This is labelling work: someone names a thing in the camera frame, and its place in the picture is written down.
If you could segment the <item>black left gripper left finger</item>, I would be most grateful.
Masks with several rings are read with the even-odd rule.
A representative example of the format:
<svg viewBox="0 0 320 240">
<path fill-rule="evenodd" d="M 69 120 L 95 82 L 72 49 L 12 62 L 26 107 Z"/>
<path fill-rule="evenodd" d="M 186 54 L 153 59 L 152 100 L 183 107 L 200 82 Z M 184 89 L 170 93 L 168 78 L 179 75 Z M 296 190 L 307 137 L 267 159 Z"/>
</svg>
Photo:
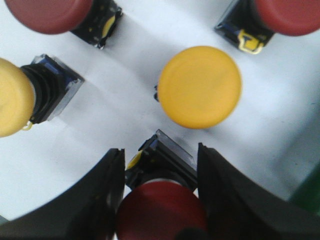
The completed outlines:
<svg viewBox="0 0 320 240">
<path fill-rule="evenodd" d="M 111 148 L 77 183 L 0 226 L 2 240 L 111 240 L 125 188 L 125 151 Z"/>
</svg>

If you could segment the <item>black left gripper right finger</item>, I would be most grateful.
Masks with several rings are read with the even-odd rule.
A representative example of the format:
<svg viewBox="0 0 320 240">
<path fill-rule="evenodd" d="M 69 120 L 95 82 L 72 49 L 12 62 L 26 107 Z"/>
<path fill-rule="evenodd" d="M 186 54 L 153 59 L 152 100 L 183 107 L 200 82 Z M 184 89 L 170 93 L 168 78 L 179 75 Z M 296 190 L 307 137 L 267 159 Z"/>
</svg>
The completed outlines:
<svg viewBox="0 0 320 240">
<path fill-rule="evenodd" d="M 199 199 L 213 240 L 318 240 L 320 218 L 259 186 L 217 150 L 198 145 Z"/>
</svg>

